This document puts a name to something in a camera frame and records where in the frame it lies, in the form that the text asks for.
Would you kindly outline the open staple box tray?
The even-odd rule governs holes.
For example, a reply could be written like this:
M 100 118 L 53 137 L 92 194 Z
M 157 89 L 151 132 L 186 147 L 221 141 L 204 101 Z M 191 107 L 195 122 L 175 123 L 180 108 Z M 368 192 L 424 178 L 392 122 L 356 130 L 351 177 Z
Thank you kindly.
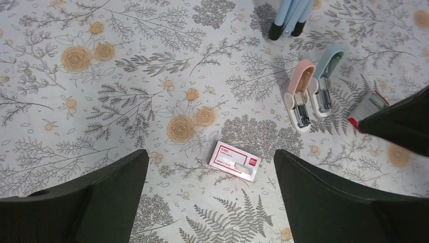
M 390 106 L 389 102 L 381 96 L 379 92 L 370 91 L 363 97 L 361 102 L 356 105 L 347 120 L 357 131 L 361 134 L 365 134 L 359 130 L 359 122 L 388 106 Z

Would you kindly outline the floral patterned table mat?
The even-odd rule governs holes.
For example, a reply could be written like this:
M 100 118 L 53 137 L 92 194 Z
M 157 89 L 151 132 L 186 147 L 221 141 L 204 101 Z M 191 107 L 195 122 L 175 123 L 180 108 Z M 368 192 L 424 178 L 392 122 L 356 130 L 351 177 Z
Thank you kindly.
M 315 1 L 268 38 L 280 1 L 1 1 L 1 197 L 144 148 L 130 242 L 295 242 L 277 149 L 358 184 L 428 197 L 428 159 L 348 122 L 369 91 L 428 85 L 428 1 Z M 296 131 L 283 101 L 303 59 L 341 45 L 332 111 Z M 218 141 L 262 159 L 253 182 L 210 166 Z

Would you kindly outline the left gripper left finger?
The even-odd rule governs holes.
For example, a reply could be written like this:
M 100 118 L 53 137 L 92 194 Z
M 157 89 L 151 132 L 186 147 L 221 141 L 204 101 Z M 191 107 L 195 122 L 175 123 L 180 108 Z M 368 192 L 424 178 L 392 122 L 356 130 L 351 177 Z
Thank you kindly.
M 1 242 L 128 242 L 149 155 L 135 152 L 26 197 L 1 199 Z

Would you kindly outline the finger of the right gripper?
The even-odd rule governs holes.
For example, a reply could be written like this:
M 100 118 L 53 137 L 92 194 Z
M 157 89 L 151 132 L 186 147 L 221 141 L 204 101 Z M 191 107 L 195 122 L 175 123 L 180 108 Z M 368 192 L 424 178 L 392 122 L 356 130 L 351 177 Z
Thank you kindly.
M 428 157 L 428 87 L 359 118 L 357 130 Z

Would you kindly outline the pink stapler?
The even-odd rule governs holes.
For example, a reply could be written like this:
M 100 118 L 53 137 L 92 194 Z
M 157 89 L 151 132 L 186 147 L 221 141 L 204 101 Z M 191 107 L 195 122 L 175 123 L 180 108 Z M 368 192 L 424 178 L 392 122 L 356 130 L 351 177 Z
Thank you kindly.
M 315 65 L 309 59 L 298 62 L 283 97 L 291 125 L 298 132 L 310 129 L 311 122 L 306 108 L 307 89 L 315 69 Z

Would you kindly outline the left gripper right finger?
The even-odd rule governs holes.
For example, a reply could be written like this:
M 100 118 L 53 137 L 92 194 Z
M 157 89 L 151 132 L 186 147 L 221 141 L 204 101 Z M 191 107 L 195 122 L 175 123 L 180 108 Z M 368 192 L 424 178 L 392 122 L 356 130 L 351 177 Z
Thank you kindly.
M 428 199 L 374 189 L 278 149 L 275 170 L 295 242 L 428 242 Z

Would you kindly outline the light blue tripod stand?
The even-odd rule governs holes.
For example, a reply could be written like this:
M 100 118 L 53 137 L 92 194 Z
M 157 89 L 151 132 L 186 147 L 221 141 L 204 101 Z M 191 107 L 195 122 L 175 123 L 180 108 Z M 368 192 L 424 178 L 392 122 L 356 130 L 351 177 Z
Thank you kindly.
M 298 37 L 306 24 L 315 0 L 283 0 L 271 24 L 268 38 L 276 41 L 280 36 Z

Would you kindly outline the red white staple box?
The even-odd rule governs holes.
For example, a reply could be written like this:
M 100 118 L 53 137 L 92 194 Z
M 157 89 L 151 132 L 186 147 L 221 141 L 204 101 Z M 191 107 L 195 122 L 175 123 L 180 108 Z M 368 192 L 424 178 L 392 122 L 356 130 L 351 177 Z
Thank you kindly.
M 253 182 L 262 159 L 256 155 L 218 141 L 209 165 L 243 180 Z

